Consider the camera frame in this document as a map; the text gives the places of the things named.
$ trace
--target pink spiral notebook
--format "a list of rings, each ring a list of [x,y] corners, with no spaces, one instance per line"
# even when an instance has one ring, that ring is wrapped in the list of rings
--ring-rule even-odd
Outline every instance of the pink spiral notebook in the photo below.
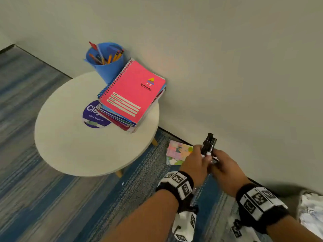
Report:
[[[163,78],[130,59],[99,99],[116,113],[138,123],[164,84]]]

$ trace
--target hand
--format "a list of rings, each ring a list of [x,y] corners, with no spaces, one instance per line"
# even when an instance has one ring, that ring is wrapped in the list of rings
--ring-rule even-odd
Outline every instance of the hand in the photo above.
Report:
[[[194,187],[200,187],[207,176],[207,167],[211,163],[212,157],[201,156],[201,145],[195,145],[193,152],[186,157],[180,167],[180,171],[186,172],[191,176],[194,182]]]
[[[251,183],[247,176],[240,169],[238,164],[222,150],[213,150],[213,154],[220,160],[210,164],[209,171],[218,181],[222,190],[228,195],[235,197],[238,190],[247,183]]]

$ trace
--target person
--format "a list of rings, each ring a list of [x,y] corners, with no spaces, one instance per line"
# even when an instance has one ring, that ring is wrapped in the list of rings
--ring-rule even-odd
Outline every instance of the person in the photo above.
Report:
[[[214,149],[213,153],[220,160],[218,165],[211,164],[211,156],[202,158],[201,145],[195,145],[180,171],[191,176],[194,187],[200,187],[204,183],[209,171],[225,193],[236,197],[238,191],[250,185],[251,181],[224,151]],[[178,207],[177,198],[170,191],[161,189],[108,232],[102,241],[164,242]],[[322,242],[290,215],[285,215],[265,230],[274,242]]]

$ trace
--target blue plastic bucket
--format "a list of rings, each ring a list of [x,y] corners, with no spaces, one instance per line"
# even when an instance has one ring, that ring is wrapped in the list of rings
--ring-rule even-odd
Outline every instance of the blue plastic bucket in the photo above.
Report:
[[[110,54],[112,55],[113,59],[115,53],[118,50],[122,50],[122,47],[116,43],[99,43],[97,44],[97,46],[99,46],[100,51],[106,59],[109,58]],[[126,64],[124,54],[122,54],[122,56],[115,62],[112,62],[108,65],[97,65],[95,61],[90,57],[89,53],[93,54],[93,56],[96,56],[99,54],[99,52],[91,47],[87,51],[85,57],[89,64],[93,66],[93,68],[102,77],[106,84],[112,83]]]

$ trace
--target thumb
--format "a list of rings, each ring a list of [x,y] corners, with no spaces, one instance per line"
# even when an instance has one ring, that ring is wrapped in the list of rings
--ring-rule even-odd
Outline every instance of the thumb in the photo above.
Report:
[[[210,155],[206,155],[202,159],[202,167],[207,168],[211,162],[212,162],[212,157]]]
[[[214,164],[211,164],[209,166],[209,170],[211,171],[213,177],[218,178],[220,177],[223,173],[217,168]]]

